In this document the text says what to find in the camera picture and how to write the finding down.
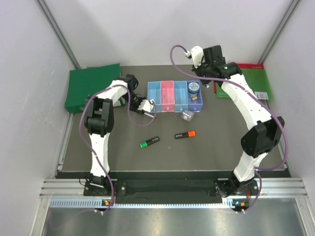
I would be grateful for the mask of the pink drawer bin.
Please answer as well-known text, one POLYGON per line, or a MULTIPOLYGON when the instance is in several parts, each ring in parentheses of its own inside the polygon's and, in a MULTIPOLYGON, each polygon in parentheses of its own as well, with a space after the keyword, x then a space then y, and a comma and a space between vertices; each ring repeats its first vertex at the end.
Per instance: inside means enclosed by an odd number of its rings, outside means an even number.
POLYGON ((175 111, 174 81, 161 81, 161 111, 175 111))

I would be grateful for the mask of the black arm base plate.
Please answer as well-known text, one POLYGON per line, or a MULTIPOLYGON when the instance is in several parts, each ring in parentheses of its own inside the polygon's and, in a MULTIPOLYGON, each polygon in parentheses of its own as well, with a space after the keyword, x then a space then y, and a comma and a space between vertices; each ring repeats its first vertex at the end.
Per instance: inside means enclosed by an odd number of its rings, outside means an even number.
POLYGON ((238 185, 235 179, 122 179, 106 188, 90 184, 86 180, 84 196, 111 197, 115 203, 218 203, 220 198, 229 196, 245 197, 245 205, 251 196, 258 193, 255 180, 238 185))

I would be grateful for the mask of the purple drawer bin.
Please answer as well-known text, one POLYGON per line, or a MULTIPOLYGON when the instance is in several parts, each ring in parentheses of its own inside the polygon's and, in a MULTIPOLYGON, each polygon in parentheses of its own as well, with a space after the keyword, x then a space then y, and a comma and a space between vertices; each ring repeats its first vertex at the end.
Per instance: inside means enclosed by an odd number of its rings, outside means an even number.
POLYGON ((202 94, 201 94, 201 87, 200 87, 200 90, 199 90, 199 93, 198 95, 196 96, 197 99, 195 101, 192 101, 189 96, 189 110, 193 111, 193 112, 196 112, 196 113, 199 113, 202 111, 202 108, 203 108, 203 100, 202 100, 202 94))

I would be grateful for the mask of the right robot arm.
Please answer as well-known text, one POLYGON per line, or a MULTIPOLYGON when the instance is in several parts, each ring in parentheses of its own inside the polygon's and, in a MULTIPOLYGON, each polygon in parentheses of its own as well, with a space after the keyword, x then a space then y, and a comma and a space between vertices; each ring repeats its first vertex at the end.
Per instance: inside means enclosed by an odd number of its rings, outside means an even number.
POLYGON ((192 71, 201 77, 202 84, 208 83, 207 78, 217 78, 217 84, 231 98, 247 125, 248 131, 241 138, 243 153, 240 161, 228 182, 216 187, 223 197, 240 195, 252 183, 261 161, 279 143, 279 125, 284 125, 284 120, 278 117, 275 121, 270 112, 256 101, 243 71, 238 64, 225 61, 220 45, 206 49, 195 46, 187 57, 192 59, 192 71))

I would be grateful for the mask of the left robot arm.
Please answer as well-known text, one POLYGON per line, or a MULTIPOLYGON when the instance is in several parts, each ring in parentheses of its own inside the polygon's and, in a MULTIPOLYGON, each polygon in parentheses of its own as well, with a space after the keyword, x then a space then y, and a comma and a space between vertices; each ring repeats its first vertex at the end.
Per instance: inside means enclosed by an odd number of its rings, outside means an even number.
POLYGON ((84 114, 84 126, 91 140, 92 153, 89 182, 101 195, 108 194, 112 188, 106 175, 110 171, 108 141, 114 127, 114 103, 123 98, 129 104, 129 111, 144 114, 140 107, 146 101, 146 97, 134 92, 138 85, 138 80, 131 74, 114 79, 107 91, 99 93, 92 99, 84 114))

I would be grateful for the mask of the blue lidded round jar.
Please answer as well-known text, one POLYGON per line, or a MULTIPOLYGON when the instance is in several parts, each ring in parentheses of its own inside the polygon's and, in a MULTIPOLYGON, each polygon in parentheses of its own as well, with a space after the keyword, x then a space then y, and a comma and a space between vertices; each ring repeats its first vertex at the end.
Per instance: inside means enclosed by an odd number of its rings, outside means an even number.
POLYGON ((194 98, 198 95, 200 90, 200 84, 197 81, 188 82, 188 95, 190 98, 194 98))

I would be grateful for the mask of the light blue end drawer bin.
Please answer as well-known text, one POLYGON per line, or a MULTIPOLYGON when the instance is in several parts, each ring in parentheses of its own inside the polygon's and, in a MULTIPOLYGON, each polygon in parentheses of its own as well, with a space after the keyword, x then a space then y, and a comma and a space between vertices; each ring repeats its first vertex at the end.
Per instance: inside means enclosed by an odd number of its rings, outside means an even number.
POLYGON ((161 113, 161 81, 148 82, 147 98, 148 100, 154 100, 157 113, 161 113))

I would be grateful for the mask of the green transparent folder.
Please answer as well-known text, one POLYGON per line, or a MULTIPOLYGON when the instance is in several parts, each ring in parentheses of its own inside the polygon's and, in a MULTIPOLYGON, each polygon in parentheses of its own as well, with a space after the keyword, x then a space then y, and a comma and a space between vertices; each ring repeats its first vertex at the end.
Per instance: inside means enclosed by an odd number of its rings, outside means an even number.
POLYGON ((267 73, 260 68, 242 68, 248 86, 259 100, 271 100, 273 98, 267 73))

